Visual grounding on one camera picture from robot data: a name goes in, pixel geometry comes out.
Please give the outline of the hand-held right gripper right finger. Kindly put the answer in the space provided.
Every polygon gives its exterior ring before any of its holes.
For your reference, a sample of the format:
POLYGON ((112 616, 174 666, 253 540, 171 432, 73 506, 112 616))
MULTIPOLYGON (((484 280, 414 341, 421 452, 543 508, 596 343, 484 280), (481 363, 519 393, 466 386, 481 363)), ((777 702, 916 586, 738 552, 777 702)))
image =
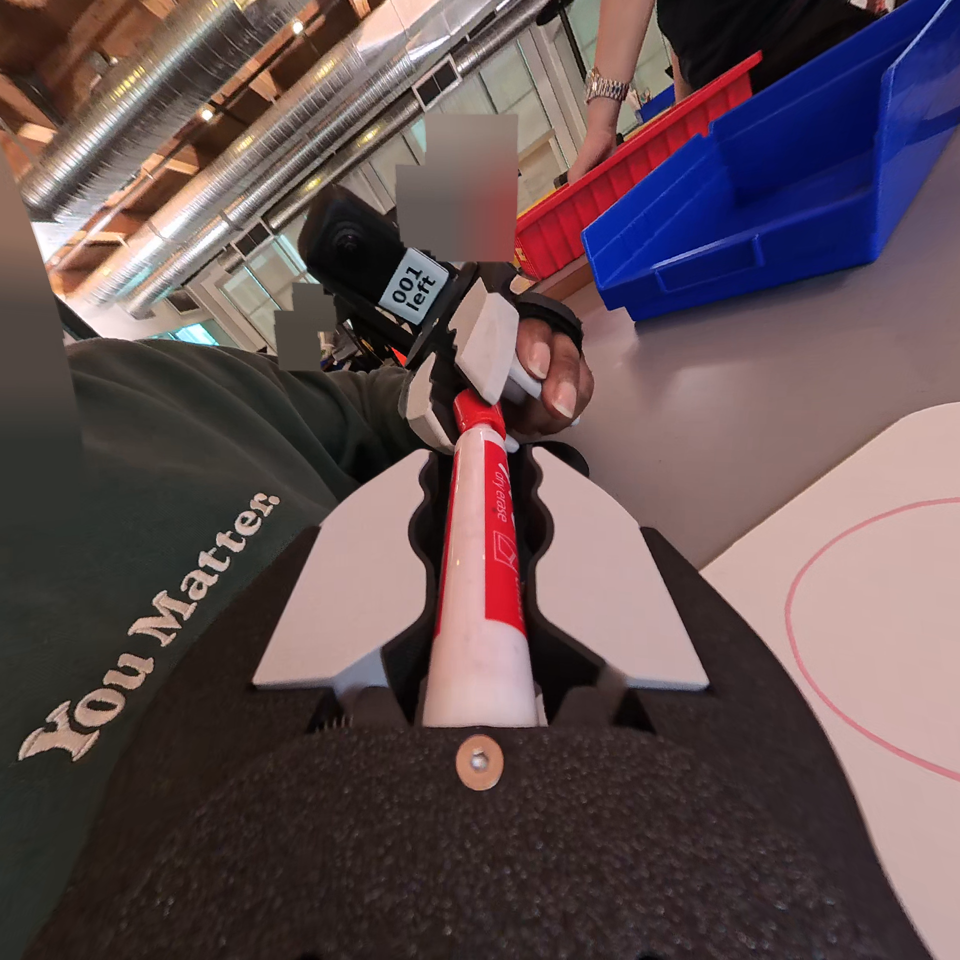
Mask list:
POLYGON ((709 687, 641 526, 546 445, 522 448, 522 587, 547 710, 575 688, 709 687))

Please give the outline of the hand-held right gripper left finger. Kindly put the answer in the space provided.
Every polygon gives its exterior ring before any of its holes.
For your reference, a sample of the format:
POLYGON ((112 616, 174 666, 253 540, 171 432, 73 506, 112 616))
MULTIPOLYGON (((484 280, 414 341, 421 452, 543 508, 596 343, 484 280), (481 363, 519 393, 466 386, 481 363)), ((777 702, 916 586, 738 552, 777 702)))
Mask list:
POLYGON ((436 611, 439 458, 415 450, 344 499, 317 538, 253 674, 257 690, 401 694, 436 611))

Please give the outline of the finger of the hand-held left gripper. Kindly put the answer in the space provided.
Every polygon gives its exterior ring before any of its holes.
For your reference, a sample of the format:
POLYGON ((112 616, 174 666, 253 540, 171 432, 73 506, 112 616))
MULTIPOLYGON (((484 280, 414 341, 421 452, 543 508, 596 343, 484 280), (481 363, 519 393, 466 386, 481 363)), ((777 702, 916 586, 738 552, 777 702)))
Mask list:
POLYGON ((399 412, 414 434, 430 449, 453 454, 460 431, 453 402, 463 378, 447 357, 428 357, 411 374, 401 392, 399 412))
POLYGON ((481 399, 489 405, 506 398, 520 404, 539 399, 542 383, 530 376, 517 355, 518 310, 499 293, 475 282, 449 322, 454 363, 481 399))

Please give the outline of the red marker cap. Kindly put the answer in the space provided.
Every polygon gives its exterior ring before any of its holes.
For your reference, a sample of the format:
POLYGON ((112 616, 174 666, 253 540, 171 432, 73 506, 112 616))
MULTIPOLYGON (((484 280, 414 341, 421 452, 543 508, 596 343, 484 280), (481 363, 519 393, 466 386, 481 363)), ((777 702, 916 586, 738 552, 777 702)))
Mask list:
POLYGON ((457 454, 468 447, 480 447, 492 443, 499 450, 508 452, 510 441, 499 403, 488 404, 474 389, 460 391, 453 401, 454 420, 459 429, 455 442, 457 454))

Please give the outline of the red whiteboard marker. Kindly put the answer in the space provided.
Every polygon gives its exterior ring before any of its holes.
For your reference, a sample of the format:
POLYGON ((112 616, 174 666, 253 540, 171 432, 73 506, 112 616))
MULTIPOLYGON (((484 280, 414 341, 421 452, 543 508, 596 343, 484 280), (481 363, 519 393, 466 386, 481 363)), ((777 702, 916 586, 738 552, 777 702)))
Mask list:
POLYGON ((539 726, 507 453, 487 424, 457 443, 443 549, 423 726, 539 726))

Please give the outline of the white whiteboard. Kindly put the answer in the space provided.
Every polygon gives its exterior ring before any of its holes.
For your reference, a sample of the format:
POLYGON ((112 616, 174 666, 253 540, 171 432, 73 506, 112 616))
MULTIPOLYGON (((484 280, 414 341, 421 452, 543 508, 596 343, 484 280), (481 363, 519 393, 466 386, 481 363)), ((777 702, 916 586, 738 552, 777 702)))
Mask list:
POLYGON ((826 731, 935 958, 959 957, 959 404, 908 414, 702 569, 826 731))

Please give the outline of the blue open-front storage bin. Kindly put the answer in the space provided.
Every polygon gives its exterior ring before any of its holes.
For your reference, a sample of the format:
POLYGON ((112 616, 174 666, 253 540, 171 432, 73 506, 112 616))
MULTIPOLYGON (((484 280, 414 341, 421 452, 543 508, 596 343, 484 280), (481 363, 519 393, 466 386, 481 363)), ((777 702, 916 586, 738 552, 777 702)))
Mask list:
POLYGON ((878 259, 959 119, 959 3, 914 1, 695 135, 582 232, 634 321, 878 259))

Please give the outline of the person's left forearm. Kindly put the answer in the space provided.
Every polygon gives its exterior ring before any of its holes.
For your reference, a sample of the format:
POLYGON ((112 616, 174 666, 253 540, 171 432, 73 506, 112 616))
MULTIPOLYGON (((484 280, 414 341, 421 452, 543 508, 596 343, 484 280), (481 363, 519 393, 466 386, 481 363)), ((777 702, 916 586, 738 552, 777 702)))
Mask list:
POLYGON ((235 465, 325 511, 426 445, 399 412, 409 374, 282 370, 272 359, 222 347, 190 355, 199 425, 235 465))

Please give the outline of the person's left hand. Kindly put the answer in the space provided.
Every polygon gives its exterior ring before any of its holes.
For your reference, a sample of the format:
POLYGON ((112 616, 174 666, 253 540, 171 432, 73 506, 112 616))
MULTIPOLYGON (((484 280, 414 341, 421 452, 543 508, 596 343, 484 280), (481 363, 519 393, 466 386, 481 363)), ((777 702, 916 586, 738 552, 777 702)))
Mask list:
POLYGON ((541 386, 539 398, 503 405, 510 435, 522 441, 547 437, 570 427, 594 395, 594 375, 576 344, 538 318, 520 321, 516 356, 541 386))

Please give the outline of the red storage bin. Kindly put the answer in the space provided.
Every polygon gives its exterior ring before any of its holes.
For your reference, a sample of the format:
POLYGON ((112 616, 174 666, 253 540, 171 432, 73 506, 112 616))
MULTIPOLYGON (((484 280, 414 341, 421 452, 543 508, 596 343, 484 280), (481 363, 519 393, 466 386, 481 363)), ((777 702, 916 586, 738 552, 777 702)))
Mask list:
POLYGON ((543 281, 581 258, 583 230, 691 138, 752 96, 756 52, 641 126, 606 161, 576 183, 559 186, 518 217, 514 250, 522 272, 543 281))

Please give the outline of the silver ventilation duct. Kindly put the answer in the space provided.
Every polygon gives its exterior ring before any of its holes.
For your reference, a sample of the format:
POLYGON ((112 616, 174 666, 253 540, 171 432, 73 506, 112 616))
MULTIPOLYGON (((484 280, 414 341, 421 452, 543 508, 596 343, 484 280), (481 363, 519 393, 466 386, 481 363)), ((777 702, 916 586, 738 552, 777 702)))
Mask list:
POLYGON ((90 273, 74 301, 124 302, 137 318, 177 288, 359 125, 444 61, 493 16, 520 12, 524 26, 545 2, 382 2, 313 69, 200 171, 132 239, 90 273))
POLYGON ((306 2, 183 2, 113 67, 19 182, 32 222, 81 225, 306 2))

